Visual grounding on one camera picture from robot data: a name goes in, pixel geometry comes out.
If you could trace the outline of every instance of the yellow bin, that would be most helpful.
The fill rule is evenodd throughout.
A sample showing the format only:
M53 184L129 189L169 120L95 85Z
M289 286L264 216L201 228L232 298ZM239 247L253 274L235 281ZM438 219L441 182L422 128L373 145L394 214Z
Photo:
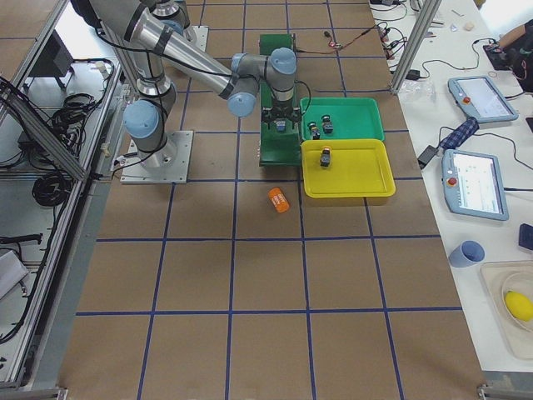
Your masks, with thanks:
M381 140L306 140L301 158L304 188L311 198L382 198L396 191ZM330 161L329 166L321 160Z

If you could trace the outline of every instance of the white table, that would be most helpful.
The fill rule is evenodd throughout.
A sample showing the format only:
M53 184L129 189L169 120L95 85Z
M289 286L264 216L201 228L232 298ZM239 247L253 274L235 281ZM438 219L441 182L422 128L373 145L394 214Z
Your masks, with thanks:
M405 18L396 22L389 22L389 26L399 28L409 36L416 17L408 6ZM375 18L394 19L401 17L405 9L398 7L390 12L374 12ZM460 17L451 10L463 14ZM472 52L471 44L480 38L490 38L491 33L481 19L473 1L443 0L440 7L441 16L445 20L444 27L432 27L436 37L425 38L411 68L421 70L421 64L430 59L442 59L456 67L474 67L476 54ZM475 27L467 32L463 29L467 22ZM454 24L458 29L452 32L450 26ZM398 39L397 32L391 32L390 40ZM482 46L487 41L475 45L480 53L480 65L470 71L457 71L442 63L426 64L431 72L431 82L435 86L435 96L422 96L410 100L400 95L401 107L411 135L415 152L419 155L428 144L438 143L439 128L448 126L458 127L466 119L462 111L447 89L449 78L464 76L488 75L493 73L493 67L486 58ZM397 64L399 58L391 60L390 65ZM505 96L521 92L515 77L510 72L498 71L492 78L496 86ZM499 122L482 124L478 133L496 133L512 138L518 148L517 157L533 166L533 133L528 128L525 117L533 116L533 97L522 95L511 100L511 105L519 112L520 118L513 122ZM443 137L450 131L444 130ZM501 174L504 185L510 188L533 188L533 171L521 166L513 159L510 142L497 137L471 137L461 150L489 153L496 155L500 161ZM522 223L533 225L533 193L509 192L506 201L509 207L510 219L499 222L478 217L461 216L451 213L446 206L441 183L441 159L433 159L423 170L422 176L436 221L441 232L446 253L450 252L464 240L476 240L486 250L485 262L501 262L516 260L531 260L533 252L518 246L518 230ZM506 340L498 322L498 315L491 304L481 279L480 265L468 268L453 268L457 291L464 308L466 320L471 332L472 340L484 371L505 372L533 372L533 359L522 360L515 357L507 347Z

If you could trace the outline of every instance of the blue joint cap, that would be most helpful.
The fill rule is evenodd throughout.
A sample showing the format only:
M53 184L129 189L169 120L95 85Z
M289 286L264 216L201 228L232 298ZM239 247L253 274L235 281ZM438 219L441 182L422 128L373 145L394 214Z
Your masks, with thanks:
M227 99L227 107L237 117L247 117L255 106L256 97L248 92L235 93Z
M244 56L247 54L245 52L238 52L237 54L234 54L232 57L232 71L237 72L237 69L239 68L239 64L241 63L241 60Z
M126 107L123 121L127 131L135 139L148 138L159 125L159 110L146 100L139 100Z
M286 47L277 48L269 58L272 67L284 75L296 72L296 54Z
M174 32L179 33L180 35L183 36L183 26L177 23L176 21L173 21L171 19L165 19L162 21L162 23L172 28Z

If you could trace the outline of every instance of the green tray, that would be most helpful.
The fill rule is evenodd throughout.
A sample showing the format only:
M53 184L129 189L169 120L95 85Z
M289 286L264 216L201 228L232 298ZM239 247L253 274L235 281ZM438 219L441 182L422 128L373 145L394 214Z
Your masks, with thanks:
M300 100L304 111L309 98ZM322 130L322 115L329 115L333 132ZM310 140L311 133L307 124L315 122L320 129L321 139L378 139L383 140L383 126L377 102L368 97L312 97L311 104L303 116L301 136Z

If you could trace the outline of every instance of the orange cylinder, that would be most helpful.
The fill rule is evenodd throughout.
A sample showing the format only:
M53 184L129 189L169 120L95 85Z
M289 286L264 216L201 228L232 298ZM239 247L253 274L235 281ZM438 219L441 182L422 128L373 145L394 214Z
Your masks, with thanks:
M285 195L281 191L280 188L274 187L268 192L268 197L270 198L270 201L274 205L274 208L279 213L284 213L289 208L291 208L289 202L286 200Z

